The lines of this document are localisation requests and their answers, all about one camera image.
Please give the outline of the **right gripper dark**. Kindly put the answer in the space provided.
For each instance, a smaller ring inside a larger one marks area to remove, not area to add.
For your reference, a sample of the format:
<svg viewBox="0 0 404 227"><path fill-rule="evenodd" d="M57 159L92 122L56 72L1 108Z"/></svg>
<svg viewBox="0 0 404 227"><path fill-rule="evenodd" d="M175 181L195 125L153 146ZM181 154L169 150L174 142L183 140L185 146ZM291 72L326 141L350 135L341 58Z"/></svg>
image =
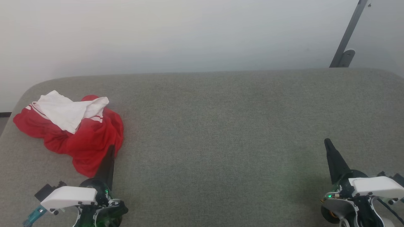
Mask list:
<svg viewBox="0 0 404 227"><path fill-rule="evenodd" d="M333 185L328 197L353 197L355 191L350 178L368 178L359 170L351 170L329 138L324 140L330 179Z"/></svg>

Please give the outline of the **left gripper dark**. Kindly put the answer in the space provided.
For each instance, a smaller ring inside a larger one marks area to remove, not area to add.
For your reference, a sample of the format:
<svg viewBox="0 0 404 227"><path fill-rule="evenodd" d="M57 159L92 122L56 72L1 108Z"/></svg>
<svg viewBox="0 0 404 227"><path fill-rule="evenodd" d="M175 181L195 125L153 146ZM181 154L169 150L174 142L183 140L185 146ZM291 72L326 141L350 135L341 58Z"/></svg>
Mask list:
<svg viewBox="0 0 404 227"><path fill-rule="evenodd" d="M108 147L95 178L82 182L80 187L96 189L95 201L90 205L79 203L74 227L120 227L123 216L128 213L123 200L112 195L115 165L115 145Z"/></svg>

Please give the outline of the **grey fabric sofa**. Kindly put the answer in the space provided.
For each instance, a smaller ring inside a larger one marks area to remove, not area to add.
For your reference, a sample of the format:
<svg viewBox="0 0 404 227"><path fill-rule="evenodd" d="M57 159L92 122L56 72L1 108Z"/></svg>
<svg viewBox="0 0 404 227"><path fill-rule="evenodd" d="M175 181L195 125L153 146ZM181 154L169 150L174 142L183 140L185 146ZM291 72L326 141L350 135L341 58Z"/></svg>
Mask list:
<svg viewBox="0 0 404 227"><path fill-rule="evenodd" d="M106 96L123 121L113 194L121 227L333 227L324 139L353 169L404 175L404 78L376 69L136 74L52 79Z"/></svg>

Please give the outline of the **red and white shirt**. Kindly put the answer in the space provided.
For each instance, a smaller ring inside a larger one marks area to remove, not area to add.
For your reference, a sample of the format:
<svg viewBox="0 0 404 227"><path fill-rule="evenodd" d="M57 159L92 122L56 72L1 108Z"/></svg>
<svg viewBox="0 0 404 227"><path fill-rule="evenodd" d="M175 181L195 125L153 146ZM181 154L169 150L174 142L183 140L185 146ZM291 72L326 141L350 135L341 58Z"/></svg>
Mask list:
<svg viewBox="0 0 404 227"><path fill-rule="evenodd" d="M88 95L74 102L53 90L22 109L13 122L26 135L42 139L49 151L71 156L78 173L94 177L108 148L113 145L117 155L123 144L123 121L108 104L107 97Z"/></svg>

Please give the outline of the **dark grey metal door bar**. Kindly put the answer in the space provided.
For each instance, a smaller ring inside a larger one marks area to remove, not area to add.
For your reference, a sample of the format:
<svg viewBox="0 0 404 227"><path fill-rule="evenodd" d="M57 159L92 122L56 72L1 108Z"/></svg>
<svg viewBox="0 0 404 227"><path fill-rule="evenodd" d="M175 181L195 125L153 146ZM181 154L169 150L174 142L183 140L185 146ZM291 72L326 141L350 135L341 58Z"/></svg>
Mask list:
<svg viewBox="0 0 404 227"><path fill-rule="evenodd" d="M345 33L342 36L342 40L339 43L339 46L335 52L332 62L329 65L329 68L338 68L337 66L340 61L340 58L342 57L342 54L346 50L349 50L347 48L348 43L350 41L350 38L352 37L352 34L357 26L357 23L362 15L363 10L365 9L365 6L367 5L367 3L368 3L368 0L358 0L358 4L352 14L352 17L348 23Z"/></svg>

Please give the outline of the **grey metal door bracket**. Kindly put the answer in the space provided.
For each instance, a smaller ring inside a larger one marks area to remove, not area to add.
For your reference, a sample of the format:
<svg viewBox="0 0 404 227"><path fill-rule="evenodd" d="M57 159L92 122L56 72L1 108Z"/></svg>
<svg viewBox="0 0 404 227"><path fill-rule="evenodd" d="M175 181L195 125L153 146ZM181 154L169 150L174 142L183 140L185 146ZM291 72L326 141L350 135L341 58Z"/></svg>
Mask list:
<svg viewBox="0 0 404 227"><path fill-rule="evenodd" d="M346 50L343 54L342 57L340 58L340 61L338 63L337 67L349 67L353 58L355 56L355 50L354 49L349 49Z"/></svg>

